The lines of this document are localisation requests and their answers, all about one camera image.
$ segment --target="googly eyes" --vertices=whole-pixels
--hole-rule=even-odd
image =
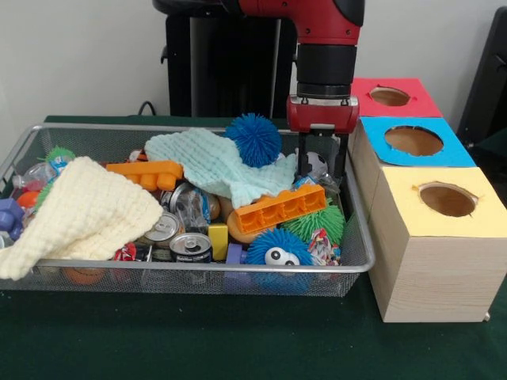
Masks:
[[[267,265],[299,265],[298,257],[289,252],[285,252],[282,248],[274,247],[265,254]]]

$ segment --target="wooden cube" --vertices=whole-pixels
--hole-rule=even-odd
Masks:
[[[441,118],[363,117],[350,138],[349,152],[367,216],[383,167],[475,166]]]
[[[360,116],[442,117],[417,78],[354,78]]]
[[[507,210],[479,168],[384,167],[370,218],[385,322],[479,322],[507,272]]]

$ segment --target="purple dumbbell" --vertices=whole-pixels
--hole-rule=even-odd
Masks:
[[[12,199],[0,199],[0,231],[6,231],[13,240],[23,232],[23,209]]]
[[[243,247],[240,244],[229,244],[227,251],[226,264],[238,265],[244,264],[246,259],[246,251],[243,251]],[[250,274],[245,272],[225,272],[225,291],[226,293],[236,294],[240,290],[248,289],[252,287],[252,281]]]

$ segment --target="soccer ball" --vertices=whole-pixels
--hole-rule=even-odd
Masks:
[[[295,149],[296,156],[299,155],[299,149]],[[323,174],[327,173],[328,167],[326,160],[318,153],[307,152],[307,159],[303,158],[303,172],[308,176],[318,180]]]

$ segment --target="red cardboard top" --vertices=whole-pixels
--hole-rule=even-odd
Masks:
[[[360,116],[443,117],[417,78],[354,78]]]

